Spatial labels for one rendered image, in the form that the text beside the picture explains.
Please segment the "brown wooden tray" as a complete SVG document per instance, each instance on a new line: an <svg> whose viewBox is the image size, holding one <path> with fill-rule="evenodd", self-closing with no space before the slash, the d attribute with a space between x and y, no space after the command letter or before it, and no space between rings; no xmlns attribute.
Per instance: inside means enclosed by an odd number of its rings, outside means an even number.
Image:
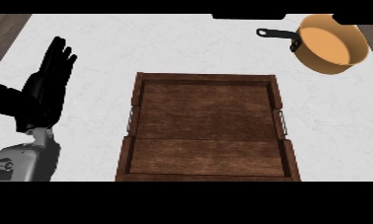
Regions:
<svg viewBox="0 0 373 224"><path fill-rule="evenodd" d="M136 77L118 182L297 182L273 75Z"/></svg>

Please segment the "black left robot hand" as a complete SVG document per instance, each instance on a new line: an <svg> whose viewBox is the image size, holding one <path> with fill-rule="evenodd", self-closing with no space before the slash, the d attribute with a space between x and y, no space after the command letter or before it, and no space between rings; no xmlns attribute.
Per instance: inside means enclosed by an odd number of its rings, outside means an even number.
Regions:
<svg viewBox="0 0 373 224"><path fill-rule="evenodd" d="M15 118L18 132L27 133L37 127L52 128L59 122L75 60L65 39L55 37L40 70L31 74L24 89L18 91L0 84L0 114Z"/></svg>

